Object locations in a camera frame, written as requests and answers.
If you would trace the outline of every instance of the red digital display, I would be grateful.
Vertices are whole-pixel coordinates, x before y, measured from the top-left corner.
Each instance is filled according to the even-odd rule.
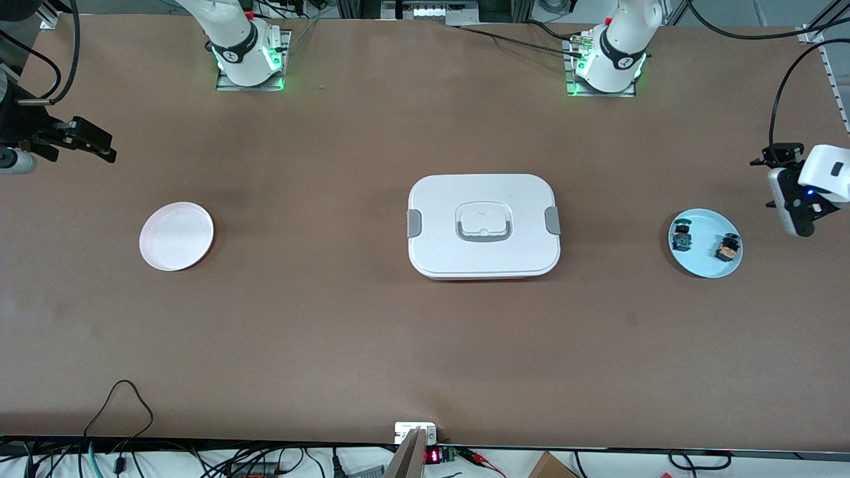
[[[439,447],[430,448],[425,452],[423,457],[425,464],[441,464],[443,463],[443,452]]]

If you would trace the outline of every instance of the plug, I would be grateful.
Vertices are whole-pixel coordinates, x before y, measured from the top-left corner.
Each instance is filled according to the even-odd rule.
[[[115,473],[116,476],[123,473],[123,471],[127,469],[127,460],[124,457],[115,458],[115,464],[112,465],[112,473]]]
[[[333,454],[333,478],[345,478],[345,470],[343,464],[339,463],[339,457],[336,453]]]
[[[25,476],[26,478],[36,478],[38,474],[38,463],[33,463],[32,458],[26,464]]]

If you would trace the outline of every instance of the small object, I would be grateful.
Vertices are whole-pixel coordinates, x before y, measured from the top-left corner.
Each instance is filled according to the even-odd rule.
[[[213,218],[192,202],[160,208],[144,223],[139,250],[159,270],[186,269],[203,259],[213,244]]]
[[[740,237],[738,237],[737,234],[729,233],[724,236],[722,242],[720,242],[720,247],[717,248],[717,251],[714,253],[714,257],[723,262],[731,262],[734,260],[740,247],[739,239]]]
[[[127,460],[124,457],[115,458],[115,464],[112,466],[112,473],[120,475],[127,469]]]
[[[691,246],[691,235],[690,231],[690,219],[679,219],[673,222],[676,226],[676,229],[673,231],[673,250],[686,252],[690,250]]]
[[[230,478],[276,478],[280,469],[276,462],[234,463],[228,469]]]
[[[375,468],[369,468],[364,471],[359,471],[353,475],[348,475],[348,478],[381,478],[383,476],[383,465]]]

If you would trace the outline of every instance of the light blue plate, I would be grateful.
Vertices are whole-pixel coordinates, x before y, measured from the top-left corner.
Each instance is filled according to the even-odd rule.
[[[689,251],[673,250],[673,231],[676,229],[676,221],[679,219],[690,219],[691,249]],[[735,259],[723,262],[714,257],[714,253],[720,246],[723,237],[728,233],[740,233],[735,226],[721,214],[708,209],[689,209],[679,214],[670,224],[667,232],[667,246],[673,254],[673,258],[688,272],[697,276],[717,279],[728,276],[738,269],[741,259],[744,257],[744,240],[739,239],[740,248],[735,254]]]

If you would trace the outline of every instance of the green led light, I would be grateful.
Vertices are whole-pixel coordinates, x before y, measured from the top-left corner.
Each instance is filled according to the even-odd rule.
[[[269,62],[269,68],[272,70],[279,70],[281,68],[281,54],[269,50],[266,47],[262,48],[263,55],[266,57],[266,61]]]

